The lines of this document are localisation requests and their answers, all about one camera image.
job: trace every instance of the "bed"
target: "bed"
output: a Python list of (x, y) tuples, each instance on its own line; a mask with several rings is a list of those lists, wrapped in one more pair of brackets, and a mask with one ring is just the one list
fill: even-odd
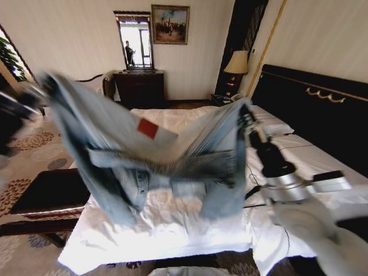
[[(364, 130), (357, 120), (366, 113), (367, 88), (365, 83), (265, 65), (253, 98), (257, 116), (301, 176), (311, 179), (326, 171), (344, 171), (354, 189), (316, 195), (336, 220), (368, 216), (367, 171), (361, 162), (367, 152)], [(179, 132), (215, 108), (132, 112)], [(254, 150), (247, 147), (247, 191), (265, 184), (261, 169)], [(287, 256), (314, 256), (304, 242), (272, 224), (269, 207), (259, 193), (248, 198), (243, 211), (232, 217), (206, 221), (198, 216), (200, 208), (196, 199), (154, 191), (137, 215), (137, 224), (122, 227), (113, 225), (91, 197), (59, 262), (84, 274), (107, 263), (252, 248), (260, 274), (266, 275)]]

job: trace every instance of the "white pillow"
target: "white pillow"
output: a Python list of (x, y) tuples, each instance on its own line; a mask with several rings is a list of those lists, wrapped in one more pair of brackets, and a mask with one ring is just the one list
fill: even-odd
[(256, 119), (258, 119), (262, 123), (263, 129), (269, 135), (283, 136), (294, 132), (294, 129), (292, 129), (290, 125), (281, 121), (279, 118), (276, 118), (259, 106), (253, 105), (252, 111)]

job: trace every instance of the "carpet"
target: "carpet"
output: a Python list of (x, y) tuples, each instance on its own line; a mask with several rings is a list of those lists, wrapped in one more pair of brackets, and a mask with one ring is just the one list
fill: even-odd
[[(9, 214), (20, 195), (41, 171), (69, 168), (73, 159), (62, 144), (62, 137), (52, 122), (49, 110), (46, 116), (35, 116), (32, 122), (11, 141), (12, 155), (0, 164), (0, 224), (26, 220)], [(59, 233), (66, 237), (68, 233)], [(72, 276), (68, 268), (58, 264), (62, 249), (38, 235), (0, 237), (0, 275), (14, 276)], [(131, 262), (100, 266), (85, 274), (145, 276), (157, 267), (210, 266), (227, 269), (240, 276), (259, 275), (252, 251), (221, 252), (212, 255), (190, 256), (147, 262)], [(287, 259), (277, 264), (270, 275), (296, 275)]]

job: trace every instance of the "light blue jeans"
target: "light blue jeans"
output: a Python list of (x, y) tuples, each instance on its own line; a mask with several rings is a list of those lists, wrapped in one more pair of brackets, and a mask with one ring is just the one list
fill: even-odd
[(204, 218), (242, 210), (245, 100), (203, 115), (180, 134), (158, 127), (152, 139), (137, 130), (141, 118), (79, 83), (45, 75), (41, 84), (53, 87), (50, 106), (63, 141), (112, 222), (133, 225), (153, 189), (200, 198)]

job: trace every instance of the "picture frame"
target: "picture frame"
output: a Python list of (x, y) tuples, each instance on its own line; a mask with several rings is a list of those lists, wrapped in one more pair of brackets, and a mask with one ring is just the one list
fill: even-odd
[(188, 43), (189, 6), (152, 5), (151, 22), (155, 44)]

